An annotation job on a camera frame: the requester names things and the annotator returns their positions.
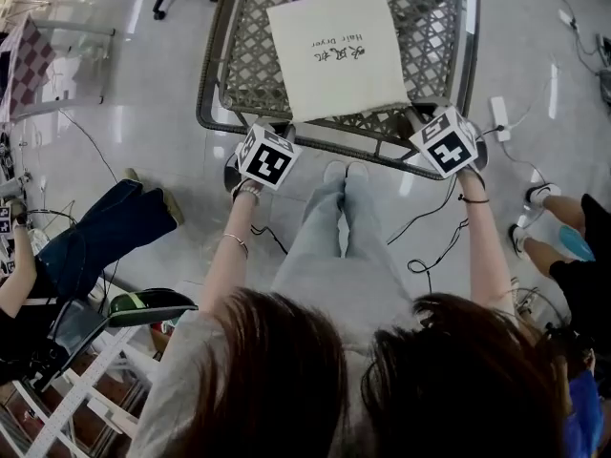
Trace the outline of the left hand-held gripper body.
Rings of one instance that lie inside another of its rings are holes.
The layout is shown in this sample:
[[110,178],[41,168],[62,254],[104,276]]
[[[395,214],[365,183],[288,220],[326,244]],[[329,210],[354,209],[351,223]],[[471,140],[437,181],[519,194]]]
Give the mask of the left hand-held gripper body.
[[302,152],[295,139],[292,123],[255,121],[224,165],[225,190],[232,192],[250,179],[277,191]]

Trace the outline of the person's left hand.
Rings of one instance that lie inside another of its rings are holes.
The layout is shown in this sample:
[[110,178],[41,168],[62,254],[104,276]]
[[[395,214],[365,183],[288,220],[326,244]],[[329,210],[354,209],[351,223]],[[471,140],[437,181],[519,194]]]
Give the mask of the person's left hand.
[[255,203],[258,204],[261,198],[263,186],[261,183],[246,178],[240,181],[231,191],[232,201],[235,202],[240,195],[248,194],[255,199]]

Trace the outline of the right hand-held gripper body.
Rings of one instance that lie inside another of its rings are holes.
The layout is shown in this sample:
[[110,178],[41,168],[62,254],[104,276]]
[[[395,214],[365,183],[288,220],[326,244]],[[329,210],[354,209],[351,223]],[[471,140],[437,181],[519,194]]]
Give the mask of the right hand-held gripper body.
[[488,148],[480,129],[447,99],[414,100],[408,108],[411,144],[434,170],[447,178],[468,168],[479,173],[488,164]]

